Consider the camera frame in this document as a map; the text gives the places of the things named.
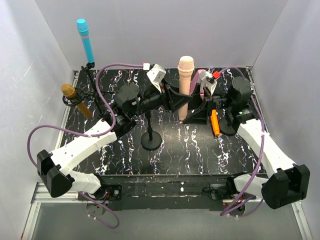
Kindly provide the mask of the orange microphone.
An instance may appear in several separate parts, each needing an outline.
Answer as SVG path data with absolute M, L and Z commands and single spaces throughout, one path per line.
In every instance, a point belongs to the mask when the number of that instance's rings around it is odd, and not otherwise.
M 219 137 L 221 133 L 220 133 L 217 111 L 215 109 L 213 109 L 211 111 L 210 122 L 211 122 L 212 131 L 213 131 L 214 136 Z

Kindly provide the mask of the pink microphone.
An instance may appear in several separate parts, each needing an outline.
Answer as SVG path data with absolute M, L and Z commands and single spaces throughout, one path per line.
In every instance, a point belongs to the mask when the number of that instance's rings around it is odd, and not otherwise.
M 191 77 L 195 69 L 194 59 L 192 56 L 182 56 L 177 66 L 179 74 L 179 93 L 184 95 L 190 94 Z

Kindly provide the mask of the black round-base mic stand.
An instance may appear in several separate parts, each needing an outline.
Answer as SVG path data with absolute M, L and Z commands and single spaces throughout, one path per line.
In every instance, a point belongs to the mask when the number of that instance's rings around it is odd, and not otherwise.
M 154 131 L 151 125 L 151 111 L 145 113 L 147 119 L 147 131 L 141 136 L 141 146 L 148 151 L 157 150 L 162 144 L 162 137 L 157 132 Z

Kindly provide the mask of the black tripod mic stand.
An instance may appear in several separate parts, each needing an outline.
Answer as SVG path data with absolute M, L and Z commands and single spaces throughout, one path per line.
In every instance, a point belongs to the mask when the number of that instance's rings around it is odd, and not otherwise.
M 94 101 L 94 103 L 96 105 L 96 108 L 99 112 L 99 117 L 101 119 L 105 119 L 107 117 L 107 110 L 106 110 L 105 104 L 103 103 L 103 101 L 101 100 L 101 98 L 97 92 L 96 84 L 95 84 L 94 78 L 91 74 L 91 69 L 94 67 L 95 67 L 94 62 L 92 62 L 92 63 L 88 62 L 86 64 L 86 66 L 81 67 L 81 70 L 86 73 L 86 75 L 89 79 L 90 87 L 92 88 L 89 95 L 91 96 L 92 100 Z

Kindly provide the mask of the blue microphone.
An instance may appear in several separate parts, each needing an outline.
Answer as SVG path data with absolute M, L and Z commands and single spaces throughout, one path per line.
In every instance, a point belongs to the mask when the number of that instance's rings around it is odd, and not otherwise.
M 84 52 L 87 58 L 87 62 L 93 64 L 95 62 L 94 54 L 89 37 L 89 27 L 85 19 L 80 18 L 76 20 L 76 27 L 81 37 Z

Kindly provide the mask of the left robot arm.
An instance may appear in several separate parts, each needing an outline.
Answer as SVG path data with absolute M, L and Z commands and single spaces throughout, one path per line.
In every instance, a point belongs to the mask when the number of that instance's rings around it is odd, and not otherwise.
M 122 86 L 111 104 L 116 114 L 114 129 L 110 129 L 112 118 L 101 119 L 86 132 L 89 137 L 79 136 L 63 147 L 51 152 L 42 150 L 37 154 L 37 172 L 50 196 L 57 198 L 68 191 L 98 196 L 102 190 L 101 178 L 93 173 L 74 171 L 74 167 L 134 128 L 135 116 L 160 106 L 175 112 L 191 100 L 191 96 L 174 90 L 168 83 L 159 89 L 152 86 L 145 96 L 140 94 L 138 86 L 133 83 Z

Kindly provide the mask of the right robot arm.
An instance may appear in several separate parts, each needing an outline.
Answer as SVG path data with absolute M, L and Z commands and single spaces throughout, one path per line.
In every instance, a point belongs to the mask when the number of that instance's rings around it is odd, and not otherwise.
M 262 115 L 258 109 L 251 111 L 253 103 L 250 81 L 243 76 L 232 80 L 225 97 L 215 96 L 216 84 L 206 79 L 191 86 L 190 77 L 181 77 L 179 91 L 192 95 L 195 112 L 187 115 L 183 108 L 179 116 L 185 124 L 206 123 L 210 111 L 224 108 L 225 118 L 218 122 L 220 132 L 233 136 L 239 134 L 258 155 L 258 165 L 263 165 L 267 178 L 257 177 L 258 168 L 252 174 L 237 173 L 229 176 L 224 187 L 227 195 L 244 193 L 261 197 L 272 209 L 303 200 L 307 196 L 310 170 L 306 165 L 297 165 L 273 141 L 265 131 Z

